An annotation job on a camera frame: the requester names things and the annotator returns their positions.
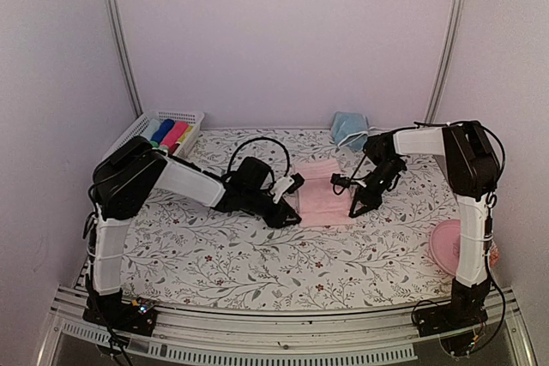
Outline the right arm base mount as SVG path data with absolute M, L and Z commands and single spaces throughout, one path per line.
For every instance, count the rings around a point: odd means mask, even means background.
M 432 336 L 485 323 L 488 314 L 483 306 L 471 310 L 455 309 L 451 303 L 435 303 L 422 300 L 411 312 L 411 322 L 420 337 Z

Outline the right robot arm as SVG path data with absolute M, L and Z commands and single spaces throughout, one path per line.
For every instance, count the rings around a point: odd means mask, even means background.
M 461 328 L 482 308 L 492 276 L 489 252 L 493 230 L 491 209 L 503 174 L 505 157 L 496 154 L 491 142 L 496 136 L 478 121 L 418 124 L 383 132 L 363 146 L 366 159 L 375 166 L 363 178 L 350 177 L 355 188 L 349 215 L 357 218 L 378 209 L 383 194 L 391 191 L 406 169 L 412 154 L 444 159 L 447 182 L 460 213 L 460 257 L 451 289 L 451 302 L 443 320 Z

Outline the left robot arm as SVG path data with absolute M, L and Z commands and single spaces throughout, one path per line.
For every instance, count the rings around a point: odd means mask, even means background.
M 91 230 L 93 267 L 90 286 L 95 314 L 110 327 L 127 320 L 121 298 L 120 269 L 124 241 L 132 219 L 154 189 L 169 191 L 221 213 L 245 212 L 258 216 L 270 228 L 300 223 L 301 218 L 285 200 L 305 182 L 298 173 L 284 176 L 266 186 L 273 173 L 260 159 L 247 157 L 237 170 L 222 176 L 152 146 L 134 136 L 104 159 L 94 170 L 89 195 L 94 204 L 95 224 Z

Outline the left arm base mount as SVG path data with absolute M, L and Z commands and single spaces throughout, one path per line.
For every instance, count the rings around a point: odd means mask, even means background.
M 107 295 L 90 291 L 82 319 L 113 331 L 151 337 L 158 311 L 142 300 L 137 300 L 137 303 L 125 303 L 123 296 L 121 289 Z

